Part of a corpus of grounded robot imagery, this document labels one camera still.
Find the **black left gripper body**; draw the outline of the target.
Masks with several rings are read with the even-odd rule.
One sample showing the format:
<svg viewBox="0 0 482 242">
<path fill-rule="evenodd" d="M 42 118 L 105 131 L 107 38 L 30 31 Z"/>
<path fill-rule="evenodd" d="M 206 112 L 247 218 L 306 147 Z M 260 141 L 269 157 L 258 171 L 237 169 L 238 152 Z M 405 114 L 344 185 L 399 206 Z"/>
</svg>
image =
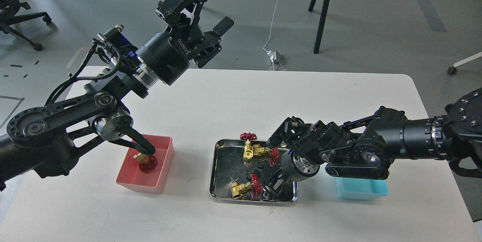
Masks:
<svg viewBox="0 0 482 242">
<path fill-rule="evenodd" d="M 157 32 L 136 51 L 137 57 L 157 78 L 167 85 L 172 85 L 189 68 L 189 61 L 195 60 L 202 68 L 211 59 L 211 39 L 203 43 L 188 41 L 188 35 L 167 27 Z"/>
</svg>

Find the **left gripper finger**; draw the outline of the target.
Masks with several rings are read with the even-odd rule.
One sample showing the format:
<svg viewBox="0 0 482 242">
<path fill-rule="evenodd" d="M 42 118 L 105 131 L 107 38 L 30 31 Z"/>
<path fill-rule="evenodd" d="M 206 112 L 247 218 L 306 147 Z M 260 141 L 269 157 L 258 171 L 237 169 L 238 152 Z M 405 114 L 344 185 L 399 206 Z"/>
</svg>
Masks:
<svg viewBox="0 0 482 242">
<path fill-rule="evenodd" d="M 204 33 L 201 43 L 194 46 L 195 65 L 203 68 L 215 55 L 221 51 L 221 37 L 234 25 L 229 17 L 224 17 L 211 31 Z"/>
<path fill-rule="evenodd" d="M 192 30 L 201 33 L 198 22 L 205 2 L 207 0 L 160 0 L 156 14 L 168 25 L 163 32 L 168 33 L 187 25 L 188 33 Z"/>
</svg>

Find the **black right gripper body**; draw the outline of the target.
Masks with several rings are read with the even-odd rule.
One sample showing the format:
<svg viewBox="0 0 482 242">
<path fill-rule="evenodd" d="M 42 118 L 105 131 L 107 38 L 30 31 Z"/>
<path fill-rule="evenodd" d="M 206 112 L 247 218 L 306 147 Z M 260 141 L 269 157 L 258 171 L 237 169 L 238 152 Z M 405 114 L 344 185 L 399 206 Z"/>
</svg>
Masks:
<svg viewBox="0 0 482 242">
<path fill-rule="evenodd" d="M 282 155 L 280 167 L 284 182 L 301 182 L 314 177 L 320 171 L 320 165 L 310 163 L 293 151 Z"/>
</svg>

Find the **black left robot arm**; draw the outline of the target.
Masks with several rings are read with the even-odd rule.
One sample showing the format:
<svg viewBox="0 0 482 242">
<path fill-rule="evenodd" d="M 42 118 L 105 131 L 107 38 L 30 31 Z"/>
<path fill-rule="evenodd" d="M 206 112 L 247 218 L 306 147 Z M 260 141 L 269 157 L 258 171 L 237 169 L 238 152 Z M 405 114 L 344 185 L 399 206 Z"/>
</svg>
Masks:
<svg viewBox="0 0 482 242">
<path fill-rule="evenodd" d="M 92 39 L 79 70 L 60 84 L 42 107 L 14 115 L 1 136 L 1 190 L 5 182 L 34 170 L 41 178 L 69 175 L 79 158 L 102 142 L 152 156 L 154 146 L 133 129 L 122 98 L 145 98 L 157 81 L 172 85 L 190 63 L 203 68 L 221 51 L 222 36 L 234 25 L 224 17 L 211 31 L 199 28 L 208 0 L 164 0 L 156 14 L 167 23 L 141 47 L 116 26 Z"/>
</svg>

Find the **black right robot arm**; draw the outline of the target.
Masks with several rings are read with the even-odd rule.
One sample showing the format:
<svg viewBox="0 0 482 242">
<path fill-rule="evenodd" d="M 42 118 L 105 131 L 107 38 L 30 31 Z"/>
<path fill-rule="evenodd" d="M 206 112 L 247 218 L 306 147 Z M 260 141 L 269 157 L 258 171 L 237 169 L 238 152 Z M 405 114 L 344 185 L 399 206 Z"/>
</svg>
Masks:
<svg viewBox="0 0 482 242">
<path fill-rule="evenodd" d="M 457 175 L 481 178 L 481 106 L 481 89 L 476 89 L 446 105 L 446 115 L 426 119 L 409 120 L 404 111 L 384 106 L 340 126 L 287 117 L 266 145 L 284 143 L 288 151 L 262 188 L 277 196 L 276 183 L 311 178 L 322 165 L 333 177 L 385 180 L 397 158 L 446 160 Z"/>
</svg>

